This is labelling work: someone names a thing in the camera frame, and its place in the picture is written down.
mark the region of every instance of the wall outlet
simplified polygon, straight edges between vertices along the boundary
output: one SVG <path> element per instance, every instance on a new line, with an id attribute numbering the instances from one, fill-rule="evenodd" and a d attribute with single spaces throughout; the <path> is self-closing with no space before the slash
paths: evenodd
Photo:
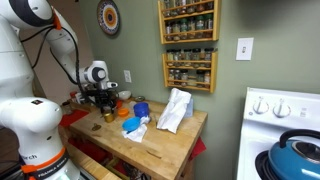
<path id="1" fill-rule="evenodd" d="M 236 60 L 251 60 L 253 38 L 239 38 Z"/>
<path id="2" fill-rule="evenodd" d="M 123 72 L 124 72 L 124 80 L 126 82 L 132 83 L 130 71 L 129 70 L 124 70 Z"/>

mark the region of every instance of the spice rack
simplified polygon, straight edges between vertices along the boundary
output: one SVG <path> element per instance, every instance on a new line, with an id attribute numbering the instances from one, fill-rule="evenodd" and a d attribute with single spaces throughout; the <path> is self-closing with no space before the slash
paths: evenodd
<path id="1" fill-rule="evenodd" d="M 208 91 L 210 93 L 213 93 L 215 88 L 216 88 L 216 75 L 217 75 L 217 58 L 218 58 L 218 52 L 215 51 L 211 55 L 211 61 L 208 60 L 178 60 L 178 62 L 181 63 L 211 63 L 211 67 L 205 68 L 205 67 L 198 67 L 194 68 L 193 66 L 169 66 L 168 63 L 175 63 L 177 61 L 169 61 L 167 58 L 167 54 L 162 54 L 162 65 L 163 65 L 163 74 L 164 74 L 164 85 L 165 87 L 176 87 L 176 88 L 185 88 L 185 89 L 194 89 L 194 90 L 202 90 L 202 91 Z M 187 69 L 187 70 L 205 70 L 205 71 L 210 71 L 210 83 L 204 83 L 204 82 L 195 82 L 197 85 L 207 85 L 209 87 L 197 87 L 197 86 L 182 86 L 182 85 L 176 85 L 176 84 L 171 84 L 174 82 L 179 82 L 179 83 L 188 83 L 189 81 L 184 81 L 184 80 L 170 80 L 169 79 L 169 70 L 170 69 Z"/>
<path id="2" fill-rule="evenodd" d="M 214 3 L 214 8 L 212 10 L 205 10 L 202 12 L 193 12 L 191 14 L 183 14 L 183 15 L 177 15 L 177 16 L 171 16 L 171 17 L 165 17 L 164 12 L 170 11 L 170 10 L 177 10 L 181 8 L 188 8 L 189 6 L 196 6 L 200 4 L 206 4 L 206 3 Z M 196 2 L 193 4 L 187 4 L 184 6 L 177 6 L 174 8 L 164 8 L 164 2 L 158 1 L 158 15 L 159 15 L 159 27 L 160 27 L 160 39 L 161 44 L 172 44 L 172 43 L 184 43 L 184 42 L 202 42 L 202 41 L 216 41 L 219 39 L 219 29 L 220 29 L 220 0 L 203 0 L 201 2 Z M 213 17 L 213 28 L 212 29 L 206 29 L 206 30 L 196 30 L 196 31 L 187 31 L 182 33 L 166 33 L 166 22 L 179 20 L 182 18 L 188 18 L 188 17 L 196 17 L 198 15 L 206 15 L 206 14 L 212 14 Z M 185 33 L 207 33 L 210 34 L 211 37 L 209 38 L 194 38 L 194 39 L 185 39 L 185 40 L 167 40 L 167 36 L 175 36 L 175 35 L 182 35 Z"/>

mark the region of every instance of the wooden kitchen island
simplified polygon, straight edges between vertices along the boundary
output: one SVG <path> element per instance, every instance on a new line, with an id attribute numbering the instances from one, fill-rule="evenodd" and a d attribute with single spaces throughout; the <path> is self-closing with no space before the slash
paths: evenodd
<path id="1" fill-rule="evenodd" d="M 152 179 L 180 179 L 208 114 L 194 111 L 193 117 L 183 119 L 177 133 L 173 134 L 156 129 L 156 120 L 166 104 L 145 102 L 149 104 L 152 120 L 147 124 L 148 130 L 142 143 L 126 139 L 121 133 L 122 123 L 134 116 L 132 112 L 125 118 L 115 115 L 113 122 L 106 123 L 100 112 L 94 111 L 71 124 L 70 129 L 150 175 Z M 129 107 L 128 103 L 125 102 L 123 107 Z M 92 130 L 95 124 L 101 125 L 97 131 Z"/>

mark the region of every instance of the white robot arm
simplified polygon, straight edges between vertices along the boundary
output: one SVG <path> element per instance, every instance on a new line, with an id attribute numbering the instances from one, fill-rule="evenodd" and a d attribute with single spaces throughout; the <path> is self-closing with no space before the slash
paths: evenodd
<path id="1" fill-rule="evenodd" d="M 63 29 L 45 32 L 52 54 L 68 73 L 81 83 L 98 83 L 100 90 L 116 87 L 109 82 L 105 62 L 94 61 L 78 68 L 68 54 L 75 48 L 75 33 L 46 0 L 0 1 L 0 127 L 13 130 L 19 140 L 22 170 L 35 179 L 72 179 L 80 176 L 78 168 L 63 147 L 57 126 L 62 118 L 60 106 L 34 97 L 34 74 L 19 39 L 19 31 L 42 28 L 60 22 Z"/>

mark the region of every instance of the green wall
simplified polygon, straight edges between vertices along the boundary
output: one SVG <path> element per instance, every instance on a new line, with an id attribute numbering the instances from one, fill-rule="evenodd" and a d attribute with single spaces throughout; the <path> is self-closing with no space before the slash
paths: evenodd
<path id="1" fill-rule="evenodd" d="M 134 96 L 167 103 L 161 53 L 169 47 L 218 47 L 215 93 L 190 91 L 195 109 L 209 113 L 202 133 L 207 150 L 196 160 L 196 179 L 235 177 L 246 88 L 320 93 L 320 1 L 223 0 L 220 40 L 160 43 L 157 1 L 114 0 L 121 29 L 114 37 L 97 23 L 98 0 L 81 1 L 93 54 L 107 62 L 109 76 Z M 254 37 L 252 61 L 235 61 L 237 39 Z M 125 83 L 130 70 L 133 83 Z"/>

